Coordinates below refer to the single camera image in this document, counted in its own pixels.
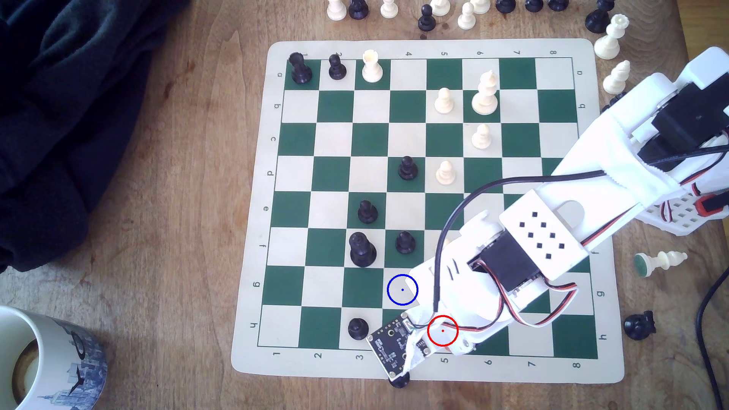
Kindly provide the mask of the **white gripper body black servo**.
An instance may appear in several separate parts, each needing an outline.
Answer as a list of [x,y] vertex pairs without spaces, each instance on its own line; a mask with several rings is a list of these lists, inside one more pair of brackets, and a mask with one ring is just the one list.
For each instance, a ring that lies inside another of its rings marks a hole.
[[[453,354],[468,353],[511,322],[550,326],[575,299],[577,284],[553,280],[578,265],[579,242],[551,210],[508,210],[501,222],[483,210],[459,233],[438,262],[431,258],[413,270],[440,268],[440,300],[423,332],[436,350],[449,342]],[[564,293],[560,304],[542,320],[524,319],[521,311],[549,290]]]

